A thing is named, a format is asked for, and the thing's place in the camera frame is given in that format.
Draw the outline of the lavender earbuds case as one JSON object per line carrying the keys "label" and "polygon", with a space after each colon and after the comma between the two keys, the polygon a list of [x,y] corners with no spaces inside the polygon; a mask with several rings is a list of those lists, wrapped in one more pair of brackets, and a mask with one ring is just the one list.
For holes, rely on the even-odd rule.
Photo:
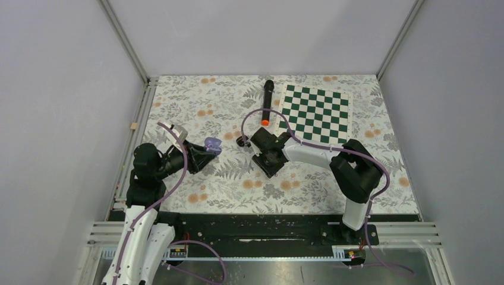
{"label": "lavender earbuds case", "polygon": [[206,152],[213,153],[216,156],[220,155],[222,152],[221,148],[222,141],[218,138],[207,137],[204,140],[204,148]]}

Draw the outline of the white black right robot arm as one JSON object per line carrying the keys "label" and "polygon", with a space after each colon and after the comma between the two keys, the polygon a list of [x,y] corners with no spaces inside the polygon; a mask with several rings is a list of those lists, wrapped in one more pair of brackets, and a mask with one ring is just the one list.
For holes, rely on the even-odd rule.
{"label": "white black right robot arm", "polygon": [[243,143],[254,151],[253,162],[268,178],[275,176],[288,162],[317,166],[332,172],[346,202],[341,237],[355,245],[364,237],[371,193],[379,186],[385,168],[357,140],[338,145],[303,141],[289,132],[279,136],[260,128]]}

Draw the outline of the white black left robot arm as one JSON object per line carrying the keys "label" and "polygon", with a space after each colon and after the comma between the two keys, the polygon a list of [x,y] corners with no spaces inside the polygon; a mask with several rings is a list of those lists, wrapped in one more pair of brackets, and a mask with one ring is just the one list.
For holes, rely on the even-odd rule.
{"label": "white black left robot arm", "polygon": [[169,244],[184,238],[183,226],[158,223],[159,200],[165,195],[164,179],[178,171],[196,174],[221,153],[220,140],[206,138],[200,146],[188,141],[165,153],[152,143],[134,150],[124,227],[112,264],[102,284],[152,284]]}

